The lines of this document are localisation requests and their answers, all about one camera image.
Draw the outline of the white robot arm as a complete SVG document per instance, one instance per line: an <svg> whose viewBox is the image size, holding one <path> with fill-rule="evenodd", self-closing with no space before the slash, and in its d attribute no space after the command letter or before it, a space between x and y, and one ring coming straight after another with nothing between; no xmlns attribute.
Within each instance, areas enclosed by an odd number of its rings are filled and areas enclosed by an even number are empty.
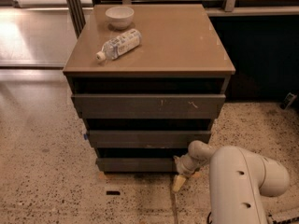
<svg viewBox="0 0 299 224"><path fill-rule="evenodd" d="M214 148L193 141L188 152L174 160L174 192L195 171L209 166L211 224L268 224L262 197L280 196L291 183L280 162L242 147Z"/></svg>

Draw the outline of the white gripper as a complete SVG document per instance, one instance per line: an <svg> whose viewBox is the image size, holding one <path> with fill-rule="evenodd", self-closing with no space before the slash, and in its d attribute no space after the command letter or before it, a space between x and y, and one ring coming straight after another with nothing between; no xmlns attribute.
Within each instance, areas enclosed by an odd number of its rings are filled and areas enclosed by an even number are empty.
<svg viewBox="0 0 299 224"><path fill-rule="evenodd" d="M181 157L174 157L176 169L179 175L174 176L172 191L179 192L187 180L186 176L191 176L198 168L199 160L191 157L189 154L182 155Z"/></svg>

